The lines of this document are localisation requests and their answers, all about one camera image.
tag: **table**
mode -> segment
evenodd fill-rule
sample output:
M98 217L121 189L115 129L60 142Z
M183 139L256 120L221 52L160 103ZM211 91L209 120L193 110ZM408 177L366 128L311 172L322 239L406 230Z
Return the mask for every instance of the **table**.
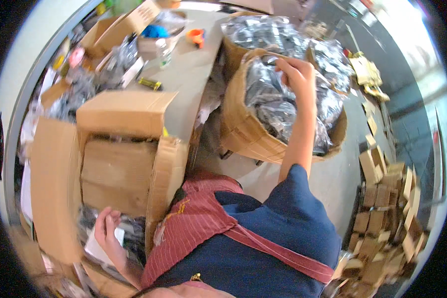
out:
M205 29L203 49L196 47L181 36L172 52L172 60L165 69L160 69L157 59L149 61L140 77L162 82L166 92L179 92L169 104L164 125L170 135L177 136L192 145L194 124L202 100L203 90L211 74L215 57L222 41L220 24L226 13L181 9L191 22L185 32L193 28ZM143 90L143 86L131 82L126 90Z

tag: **woman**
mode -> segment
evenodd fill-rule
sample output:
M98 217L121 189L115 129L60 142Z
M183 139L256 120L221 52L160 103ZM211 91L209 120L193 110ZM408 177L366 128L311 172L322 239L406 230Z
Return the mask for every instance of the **woman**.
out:
M114 237L119 211L104 209L96 240L143 297L318 297L337 265L341 239L308 187L316 126L315 70L276 61L296 95L297 117L279 184L263 204L227 176L187 177L185 198L157 228L144 270Z

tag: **left hand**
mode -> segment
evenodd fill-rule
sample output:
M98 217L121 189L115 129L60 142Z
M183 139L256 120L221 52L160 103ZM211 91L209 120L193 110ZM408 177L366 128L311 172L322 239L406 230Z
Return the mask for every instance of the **left hand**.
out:
M121 246L114 235L114 230L121 223L121 212L106 207L96 219L94 237L96 241L113 262L116 269L125 267L127 261L126 250Z

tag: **blue object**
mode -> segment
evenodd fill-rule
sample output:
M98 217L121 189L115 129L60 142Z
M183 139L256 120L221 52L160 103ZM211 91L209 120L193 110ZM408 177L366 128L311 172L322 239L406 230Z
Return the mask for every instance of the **blue object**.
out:
M336 267L341 238L323 204L311 194L302 166L294 164L263 204L249 195L230 192L215 192L215 198L252 232ZM277 258L221 234L196 247L154 285L171 287L196 273L204 283L239 298L319 297L324 286Z
M147 38L168 38L170 37L167 29L159 25L148 25L141 33L141 36Z

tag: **hand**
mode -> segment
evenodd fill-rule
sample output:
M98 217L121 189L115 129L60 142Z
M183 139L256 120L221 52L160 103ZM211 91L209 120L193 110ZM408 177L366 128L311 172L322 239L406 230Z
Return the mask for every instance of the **hand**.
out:
M309 62L295 58L278 59L275 71L283 71L282 83L297 96L297 108L316 114L315 68Z
M126 250L114 235L114 230L119 223L121 223L121 212L112 210L111 207L106 207L96 219L94 230L96 241L118 270L124 268L127 261Z

